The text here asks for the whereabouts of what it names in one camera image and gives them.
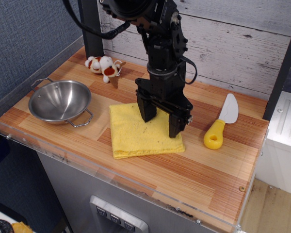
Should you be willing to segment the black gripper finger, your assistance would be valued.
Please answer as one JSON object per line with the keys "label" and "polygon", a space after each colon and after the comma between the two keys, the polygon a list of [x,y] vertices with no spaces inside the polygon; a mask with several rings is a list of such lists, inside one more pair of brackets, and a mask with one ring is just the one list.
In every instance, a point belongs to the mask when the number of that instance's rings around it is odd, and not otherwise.
{"label": "black gripper finger", "polygon": [[156,116],[157,107],[153,105],[152,100],[146,100],[138,95],[137,104],[144,122],[148,122]]}
{"label": "black gripper finger", "polygon": [[177,114],[170,114],[169,115],[169,137],[175,138],[181,131],[185,129],[187,124],[187,120],[185,117],[177,115]]}

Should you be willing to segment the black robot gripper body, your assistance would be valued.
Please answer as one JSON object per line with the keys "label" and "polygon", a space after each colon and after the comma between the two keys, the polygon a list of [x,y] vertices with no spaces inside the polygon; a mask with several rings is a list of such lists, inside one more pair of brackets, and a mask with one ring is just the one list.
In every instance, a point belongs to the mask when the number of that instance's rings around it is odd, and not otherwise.
{"label": "black robot gripper body", "polygon": [[191,110],[193,105],[184,96],[185,82],[177,71],[148,70],[149,79],[137,78],[136,95],[152,100],[153,105],[168,114],[183,116],[190,124],[193,120]]}

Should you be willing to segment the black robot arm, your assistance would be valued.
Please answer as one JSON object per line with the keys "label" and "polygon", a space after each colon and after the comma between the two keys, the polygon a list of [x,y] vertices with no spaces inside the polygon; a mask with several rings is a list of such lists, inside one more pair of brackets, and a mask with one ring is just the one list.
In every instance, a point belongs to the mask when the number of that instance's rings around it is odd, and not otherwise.
{"label": "black robot arm", "polygon": [[187,84],[184,57],[188,40],[181,29],[181,16],[172,0],[102,0],[102,8],[113,18],[123,20],[117,30],[135,25],[148,55],[149,79],[135,80],[137,103],[144,122],[156,116],[157,109],[169,114],[169,137],[176,137],[192,121],[193,105],[183,94]]}

